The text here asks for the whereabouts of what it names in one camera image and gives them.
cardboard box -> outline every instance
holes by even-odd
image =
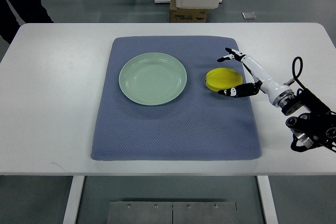
[[[170,23],[204,23],[206,9],[182,9],[176,7],[176,0],[170,0]]]

black pants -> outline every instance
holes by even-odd
[[[53,23],[41,0],[8,0],[26,23]],[[20,25],[6,0],[0,0],[0,35],[11,43]]]

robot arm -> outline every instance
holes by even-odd
[[[309,113],[301,114],[298,117],[292,116],[286,121],[286,126],[293,133],[292,150],[304,152],[324,146],[336,152],[336,114],[298,80],[303,65],[300,57],[296,57],[293,61],[293,79],[280,85],[251,56],[230,48],[225,48],[225,50],[229,55],[219,58],[217,61],[234,59],[241,62],[253,76],[255,83],[244,83],[231,89],[219,90],[219,94],[239,98],[255,95],[261,90],[268,95],[269,102],[273,106],[281,107],[284,115],[290,115],[304,106]],[[297,60],[300,60],[301,68],[296,75],[295,63]],[[302,87],[296,95],[289,87],[295,81]]]
[[[255,83],[246,83],[231,89],[219,90],[219,94],[231,97],[246,97],[257,94],[258,91],[261,90],[268,95],[269,102],[273,106],[282,108],[282,112],[285,115],[292,114],[302,106],[299,102],[291,103],[292,106],[288,106],[289,101],[294,99],[294,92],[292,89],[286,84],[280,85],[273,80],[271,75],[251,56],[244,55],[241,52],[230,48],[225,48],[225,50],[230,54],[219,58],[217,61],[222,62],[233,59],[240,61],[253,76]]]

blue placemat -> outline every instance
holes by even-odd
[[[238,50],[231,38],[214,36],[148,36],[117,38],[112,45],[94,131],[91,157],[96,160],[243,160],[261,155],[249,98],[210,91],[205,75],[219,67],[239,72],[243,66],[216,60]],[[173,101],[143,106],[120,90],[119,73],[133,57],[162,52],[178,59],[187,84]]]

light green plate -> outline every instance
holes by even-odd
[[[121,91],[133,102],[155,106],[174,100],[187,82],[183,65],[174,57],[150,52],[134,57],[120,71]]]

